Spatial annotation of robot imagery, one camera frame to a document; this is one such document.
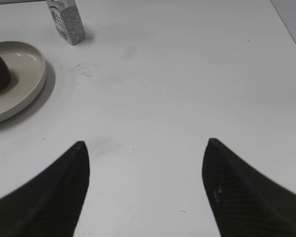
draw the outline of ceramic plate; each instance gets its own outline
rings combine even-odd
[[[11,74],[10,85],[0,92],[0,121],[3,121],[38,96],[46,81],[46,65],[43,54],[23,42],[0,42],[0,56]]]

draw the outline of table surface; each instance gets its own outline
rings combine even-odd
[[[68,45],[45,2],[0,5],[0,41],[37,46],[42,94],[0,123],[0,197],[87,144],[76,237],[218,237],[210,137],[296,192],[296,45],[267,0],[79,0]]]

